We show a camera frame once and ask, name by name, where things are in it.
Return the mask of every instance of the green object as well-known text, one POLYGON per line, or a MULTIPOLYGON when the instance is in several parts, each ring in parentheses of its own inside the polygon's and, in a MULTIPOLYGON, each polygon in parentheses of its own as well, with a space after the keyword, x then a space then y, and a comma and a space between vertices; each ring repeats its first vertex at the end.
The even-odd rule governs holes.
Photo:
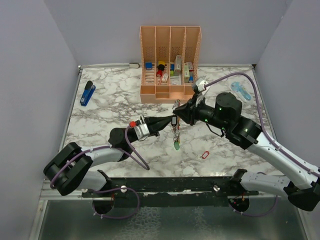
POLYGON ((175 141, 175 142, 173 143, 173 146, 174 146, 175 150, 179 150, 179 149, 180 149, 180 146, 179 146, 179 142, 178 142, 178 141, 175 141))

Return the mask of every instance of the red key tag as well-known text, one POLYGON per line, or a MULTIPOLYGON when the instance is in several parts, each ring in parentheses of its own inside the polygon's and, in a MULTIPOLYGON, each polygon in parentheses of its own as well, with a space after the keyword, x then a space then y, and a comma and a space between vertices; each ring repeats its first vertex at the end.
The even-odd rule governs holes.
POLYGON ((210 152, 208 151, 205 151, 203 154, 202 154, 202 159, 206 159, 208 156, 209 156, 210 152))

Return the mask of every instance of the desk organizer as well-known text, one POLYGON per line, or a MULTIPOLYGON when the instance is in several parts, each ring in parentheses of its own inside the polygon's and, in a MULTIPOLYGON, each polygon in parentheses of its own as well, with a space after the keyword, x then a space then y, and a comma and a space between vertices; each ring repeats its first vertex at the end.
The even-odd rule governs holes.
POLYGON ((141 26, 140 45, 142 60, 142 78, 140 97, 143 104, 173 104, 177 99, 182 103, 190 99, 194 91, 192 83, 184 81, 184 63, 193 63, 193 81, 198 79, 197 69, 201 45, 199 26, 141 26), (182 56, 181 81, 171 79, 170 63, 177 55, 182 56), (164 61, 163 73, 168 73, 167 82, 157 77, 157 62, 164 61), (152 63, 152 69, 146 69, 146 63, 152 63))

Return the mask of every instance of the table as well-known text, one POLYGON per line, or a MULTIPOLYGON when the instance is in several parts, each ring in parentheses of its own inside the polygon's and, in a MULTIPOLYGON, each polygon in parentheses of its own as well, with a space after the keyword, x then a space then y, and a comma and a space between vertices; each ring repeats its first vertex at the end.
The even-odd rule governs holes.
MULTIPOLYGON (((247 73, 254 79, 251 67, 200 67, 199 78, 208 82, 233 72, 247 73)), ((81 147, 105 145, 113 128, 124 128, 130 121, 145 117, 162 117, 172 114, 172 104, 142 104, 140 101, 141 68, 84 68, 76 93, 65 142, 77 142, 81 147), (92 81, 96 90, 86 107, 80 98, 87 81, 92 81)), ((215 105, 215 97, 221 92, 231 92, 230 84, 240 82, 254 96, 250 82, 243 76, 234 76, 213 85, 206 95, 206 103, 215 105)), ((263 108, 263 121, 267 131, 270 124, 263 108)), ((259 122, 255 101, 243 103, 242 115, 259 122)), ((203 122, 194 126, 182 123, 180 149, 173 146, 173 133, 168 125, 160 137, 149 137, 134 142, 137 151, 144 157, 150 170, 144 170, 131 158, 122 162, 110 162, 93 167, 103 170, 109 177, 207 177, 230 176, 237 169, 253 172, 279 174, 273 166, 260 157, 233 145, 226 138, 208 131, 203 122), (209 151, 206 159, 198 159, 209 151)))

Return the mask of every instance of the blue object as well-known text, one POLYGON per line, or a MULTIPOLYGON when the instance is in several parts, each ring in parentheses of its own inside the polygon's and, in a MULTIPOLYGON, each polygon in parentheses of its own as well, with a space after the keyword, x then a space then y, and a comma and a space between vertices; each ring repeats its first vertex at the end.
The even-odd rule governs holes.
POLYGON ((80 99, 81 106, 87 106, 92 94, 94 94, 94 91, 96 90, 96 86, 92 81, 88 81, 84 87, 84 92, 82 94, 82 97, 80 99))
POLYGON ((231 83, 231 89, 235 92, 240 93, 244 99, 250 101, 251 100, 251 95, 246 91, 246 89, 240 84, 240 82, 233 82, 231 83))
POLYGON ((146 62, 145 63, 145 69, 146 70, 151 70, 152 69, 152 62, 146 62))

